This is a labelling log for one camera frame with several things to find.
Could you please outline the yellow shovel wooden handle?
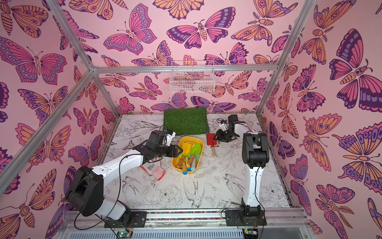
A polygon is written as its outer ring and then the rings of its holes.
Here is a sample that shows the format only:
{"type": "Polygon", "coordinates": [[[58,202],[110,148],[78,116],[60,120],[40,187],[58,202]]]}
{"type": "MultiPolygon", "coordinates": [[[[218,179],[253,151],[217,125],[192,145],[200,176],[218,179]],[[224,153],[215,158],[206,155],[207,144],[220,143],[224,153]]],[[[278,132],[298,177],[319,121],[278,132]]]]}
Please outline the yellow shovel wooden handle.
{"type": "Polygon", "coordinates": [[[181,168],[182,163],[183,163],[183,159],[190,153],[192,146],[193,146],[193,145],[190,144],[190,143],[183,143],[183,145],[182,145],[183,153],[181,154],[181,158],[180,158],[180,160],[179,160],[178,163],[176,164],[176,166],[177,166],[178,168],[181,168]]]}

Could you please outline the yellow plastic storage box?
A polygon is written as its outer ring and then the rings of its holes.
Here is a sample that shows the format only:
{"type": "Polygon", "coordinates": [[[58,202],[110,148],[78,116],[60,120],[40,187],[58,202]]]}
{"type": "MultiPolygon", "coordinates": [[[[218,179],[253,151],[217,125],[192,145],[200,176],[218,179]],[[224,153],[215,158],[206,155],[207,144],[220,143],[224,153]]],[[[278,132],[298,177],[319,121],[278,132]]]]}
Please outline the yellow plastic storage box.
{"type": "Polygon", "coordinates": [[[196,137],[184,136],[178,146],[183,152],[172,159],[172,166],[183,175],[194,174],[202,161],[204,142],[196,137]]]}

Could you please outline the red shovel wooden handle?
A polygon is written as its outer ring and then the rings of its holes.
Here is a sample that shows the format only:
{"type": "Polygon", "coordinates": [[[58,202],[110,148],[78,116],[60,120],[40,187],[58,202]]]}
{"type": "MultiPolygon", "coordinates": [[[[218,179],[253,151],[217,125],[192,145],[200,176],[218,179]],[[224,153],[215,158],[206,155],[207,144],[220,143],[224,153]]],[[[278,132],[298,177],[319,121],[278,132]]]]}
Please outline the red shovel wooden handle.
{"type": "Polygon", "coordinates": [[[217,141],[214,139],[215,134],[209,133],[207,134],[207,144],[211,147],[212,155],[214,158],[217,158],[216,152],[215,152],[215,146],[217,145],[217,141]]]}

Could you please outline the green trowel wooden handle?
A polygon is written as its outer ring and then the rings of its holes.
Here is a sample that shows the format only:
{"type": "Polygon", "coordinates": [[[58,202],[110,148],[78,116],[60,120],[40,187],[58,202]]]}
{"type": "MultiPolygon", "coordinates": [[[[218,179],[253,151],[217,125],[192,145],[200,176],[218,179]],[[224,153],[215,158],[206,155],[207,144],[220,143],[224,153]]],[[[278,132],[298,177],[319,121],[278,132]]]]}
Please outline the green trowel wooden handle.
{"type": "Polygon", "coordinates": [[[200,155],[202,152],[202,146],[197,143],[195,144],[192,148],[191,148],[191,151],[190,153],[188,154],[188,164],[189,165],[192,165],[192,163],[194,162],[194,159],[196,158],[197,155],[200,155]]]}

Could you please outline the green trowel yellow handle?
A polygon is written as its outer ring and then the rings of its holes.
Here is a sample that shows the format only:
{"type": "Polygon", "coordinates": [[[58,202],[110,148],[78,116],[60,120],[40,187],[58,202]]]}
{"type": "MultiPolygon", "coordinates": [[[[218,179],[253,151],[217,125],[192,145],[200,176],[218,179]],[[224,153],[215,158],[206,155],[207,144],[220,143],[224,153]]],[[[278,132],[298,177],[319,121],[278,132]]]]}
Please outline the green trowel yellow handle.
{"type": "Polygon", "coordinates": [[[188,165],[188,158],[185,157],[183,159],[183,163],[182,163],[182,171],[183,171],[183,174],[184,175],[187,175],[188,174],[188,168],[189,168],[189,165],[188,165]]]}

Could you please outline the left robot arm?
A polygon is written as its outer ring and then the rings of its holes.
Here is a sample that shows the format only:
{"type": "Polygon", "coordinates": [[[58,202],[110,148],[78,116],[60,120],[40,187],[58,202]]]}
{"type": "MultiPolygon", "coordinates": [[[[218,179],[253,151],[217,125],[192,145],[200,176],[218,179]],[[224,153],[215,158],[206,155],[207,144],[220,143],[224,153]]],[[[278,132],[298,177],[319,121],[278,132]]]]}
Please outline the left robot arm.
{"type": "Polygon", "coordinates": [[[156,157],[178,157],[183,150],[171,144],[175,136],[172,130],[154,130],[148,140],[134,146],[126,154],[93,168],[82,166],[65,194],[66,200],[84,217],[97,215],[127,224],[131,218],[130,208],[118,199],[107,198],[106,186],[123,173],[156,157]]]}

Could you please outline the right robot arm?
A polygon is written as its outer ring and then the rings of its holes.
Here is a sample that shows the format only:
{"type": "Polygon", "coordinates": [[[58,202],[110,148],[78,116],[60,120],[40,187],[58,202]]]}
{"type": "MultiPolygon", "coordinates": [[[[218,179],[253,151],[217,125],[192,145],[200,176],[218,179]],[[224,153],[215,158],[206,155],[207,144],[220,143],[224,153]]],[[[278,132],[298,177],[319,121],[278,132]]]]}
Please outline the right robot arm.
{"type": "Polygon", "coordinates": [[[264,168],[270,161],[268,137],[263,132],[255,132],[238,115],[230,115],[228,122],[222,122],[215,135],[218,142],[242,140],[242,161],[247,171],[247,185],[239,206],[240,219],[259,218],[264,212],[260,203],[260,185],[264,168]]]}

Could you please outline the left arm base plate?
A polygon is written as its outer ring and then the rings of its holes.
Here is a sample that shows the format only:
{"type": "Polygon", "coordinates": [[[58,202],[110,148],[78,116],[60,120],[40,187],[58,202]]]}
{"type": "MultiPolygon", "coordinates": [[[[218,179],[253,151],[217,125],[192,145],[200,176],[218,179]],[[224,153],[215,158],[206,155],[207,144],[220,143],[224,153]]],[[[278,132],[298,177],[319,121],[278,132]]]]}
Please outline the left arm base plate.
{"type": "Polygon", "coordinates": [[[144,228],[147,219],[146,211],[125,212],[118,220],[106,218],[105,228],[144,228]]]}

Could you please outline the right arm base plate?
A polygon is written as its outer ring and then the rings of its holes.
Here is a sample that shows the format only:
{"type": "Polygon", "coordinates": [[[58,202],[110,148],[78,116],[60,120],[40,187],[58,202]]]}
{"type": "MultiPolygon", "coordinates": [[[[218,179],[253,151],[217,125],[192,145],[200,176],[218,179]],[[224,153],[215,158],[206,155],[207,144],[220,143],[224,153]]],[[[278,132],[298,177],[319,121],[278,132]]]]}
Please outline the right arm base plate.
{"type": "Polygon", "coordinates": [[[239,209],[223,209],[222,218],[228,226],[266,226],[265,212],[260,205],[257,207],[240,206],[239,209]]]}

